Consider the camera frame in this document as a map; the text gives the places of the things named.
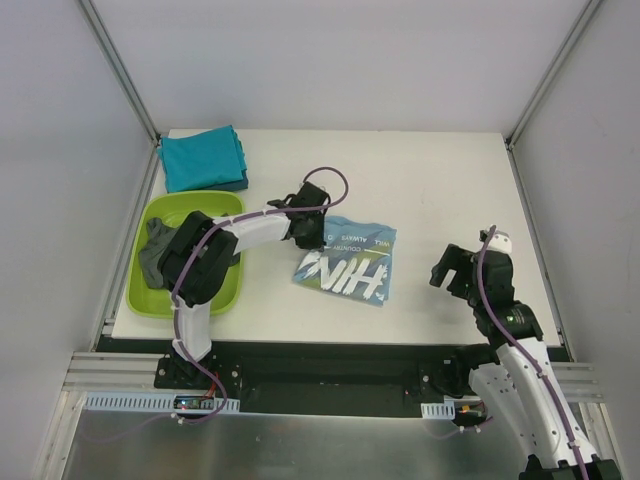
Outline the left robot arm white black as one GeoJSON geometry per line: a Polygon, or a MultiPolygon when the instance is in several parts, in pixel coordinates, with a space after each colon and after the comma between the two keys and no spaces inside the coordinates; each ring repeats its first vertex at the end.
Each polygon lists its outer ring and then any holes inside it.
{"type": "Polygon", "coordinates": [[[209,217],[191,212],[158,262],[173,312],[172,348],[181,358],[176,375],[188,388],[204,387],[211,377],[211,304],[241,253],[266,243],[292,239],[304,250],[324,247],[329,194],[306,181],[283,200],[259,211],[209,217]]]}

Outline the light blue printed t-shirt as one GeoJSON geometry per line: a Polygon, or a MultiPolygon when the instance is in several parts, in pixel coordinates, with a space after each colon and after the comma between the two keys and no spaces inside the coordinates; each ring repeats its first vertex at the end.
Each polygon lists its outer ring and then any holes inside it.
{"type": "Polygon", "coordinates": [[[382,306],[389,298],[397,230],[341,216],[325,219],[323,250],[307,253],[293,281],[303,287],[382,306]]]}

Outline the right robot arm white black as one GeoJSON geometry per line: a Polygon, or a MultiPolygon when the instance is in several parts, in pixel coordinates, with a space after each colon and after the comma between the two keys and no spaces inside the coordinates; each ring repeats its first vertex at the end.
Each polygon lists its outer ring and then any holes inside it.
{"type": "Polygon", "coordinates": [[[616,462],[601,458],[571,411],[533,310],[515,297],[510,252],[510,240],[495,234],[478,252],[448,245],[432,268],[430,285],[464,300],[487,341],[456,348],[429,383],[445,396],[481,399],[517,442],[520,478],[618,479],[616,462]]]}

